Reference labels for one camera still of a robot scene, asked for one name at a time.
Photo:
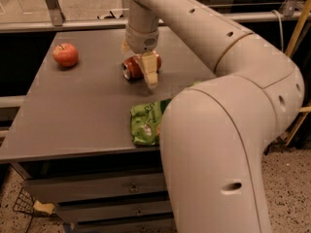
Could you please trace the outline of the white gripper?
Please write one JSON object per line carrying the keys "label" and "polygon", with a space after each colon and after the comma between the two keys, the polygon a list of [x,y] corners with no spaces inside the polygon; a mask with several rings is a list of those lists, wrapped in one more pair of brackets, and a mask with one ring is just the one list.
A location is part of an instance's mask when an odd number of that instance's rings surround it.
{"label": "white gripper", "polygon": [[150,33],[141,33],[132,29],[129,25],[125,27],[125,40],[121,44],[121,50],[127,52],[132,50],[134,53],[143,53],[140,68],[144,75],[144,80],[150,89],[157,86],[157,58],[152,52],[156,48],[158,30]]}

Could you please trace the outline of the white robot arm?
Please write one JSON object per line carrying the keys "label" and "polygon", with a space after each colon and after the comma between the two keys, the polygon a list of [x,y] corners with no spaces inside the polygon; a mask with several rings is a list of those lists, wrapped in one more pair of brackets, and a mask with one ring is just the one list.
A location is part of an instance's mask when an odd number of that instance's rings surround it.
{"label": "white robot arm", "polygon": [[299,69],[252,30],[195,0],[130,0],[129,47],[154,49],[160,21],[215,76],[176,95],[160,124],[178,233],[272,233],[261,159],[302,105]]}

